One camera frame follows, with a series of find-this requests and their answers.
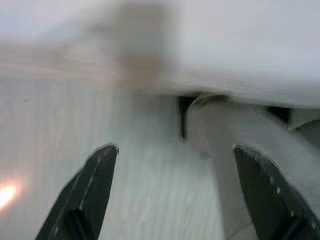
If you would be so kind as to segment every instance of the wooden floor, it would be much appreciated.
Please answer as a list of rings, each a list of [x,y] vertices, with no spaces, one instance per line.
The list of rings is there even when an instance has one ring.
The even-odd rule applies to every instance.
[[[95,148],[119,145],[101,240],[223,239],[206,160],[179,137],[176,99],[72,82],[0,80],[0,239],[33,239]]]

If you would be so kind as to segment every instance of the light wood surface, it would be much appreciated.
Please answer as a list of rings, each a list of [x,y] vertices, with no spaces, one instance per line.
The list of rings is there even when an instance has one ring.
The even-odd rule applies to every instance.
[[[119,145],[101,240],[223,239],[217,186],[179,137],[176,99],[71,81],[0,80],[2,240],[33,239],[97,147]]]

